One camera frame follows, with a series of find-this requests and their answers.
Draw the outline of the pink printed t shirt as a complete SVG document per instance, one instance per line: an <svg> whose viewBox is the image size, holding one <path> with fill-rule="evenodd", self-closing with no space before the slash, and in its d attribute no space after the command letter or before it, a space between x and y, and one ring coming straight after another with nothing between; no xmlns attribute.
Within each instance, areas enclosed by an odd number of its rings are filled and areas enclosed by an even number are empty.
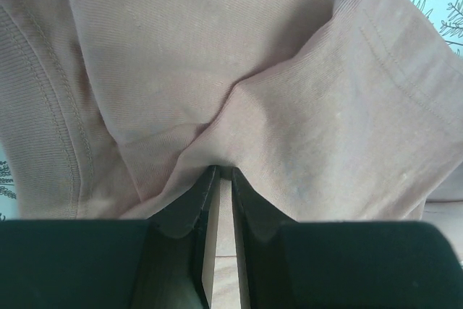
<svg viewBox="0 0 463 309"><path fill-rule="evenodd" d="M460 308L462 0L1 0L3 308Z"/></svg>

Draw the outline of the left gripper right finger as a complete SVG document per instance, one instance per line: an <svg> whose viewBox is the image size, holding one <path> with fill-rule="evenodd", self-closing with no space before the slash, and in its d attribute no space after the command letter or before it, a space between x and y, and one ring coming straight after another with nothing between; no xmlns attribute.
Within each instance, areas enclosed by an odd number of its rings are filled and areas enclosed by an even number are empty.
<svg viewBox="0 0 463 309"><path fill-rule="evenodd" d="M243 308L460 308L462 267L420 221L298 222L231 171Z"/></svg>

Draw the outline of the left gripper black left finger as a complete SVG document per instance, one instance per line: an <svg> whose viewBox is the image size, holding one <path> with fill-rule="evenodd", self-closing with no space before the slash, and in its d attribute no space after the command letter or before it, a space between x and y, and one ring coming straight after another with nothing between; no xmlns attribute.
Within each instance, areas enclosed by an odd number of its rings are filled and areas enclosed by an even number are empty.
<svg viewBox="0 0 463 309"><path fill-rule="evenodd" d="M1 223L3 308L209 308L217 167L148 219Z"/></svg>

